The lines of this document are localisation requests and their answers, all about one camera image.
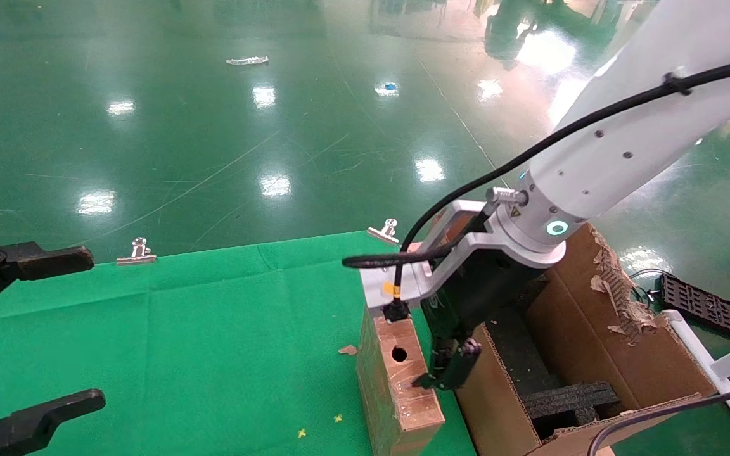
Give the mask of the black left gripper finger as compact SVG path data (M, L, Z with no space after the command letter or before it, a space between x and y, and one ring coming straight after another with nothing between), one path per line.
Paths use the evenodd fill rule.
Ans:
M48 447L58 427L105 407L100 389L85 389L0 418L0 455L27 455Z
M85 246L47 251L35 242L0 245L0 293L17 281L77 274L93 267L92 251Z

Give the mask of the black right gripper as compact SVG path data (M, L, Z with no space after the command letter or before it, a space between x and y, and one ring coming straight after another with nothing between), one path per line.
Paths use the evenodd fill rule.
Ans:
M522 265L501 250L470 254L421 301L431 333L432 365L413 386L441 391L462 387L483 352L483 346L469 338L475 328L498 317L503 308L526 309L547 285L544 269Z

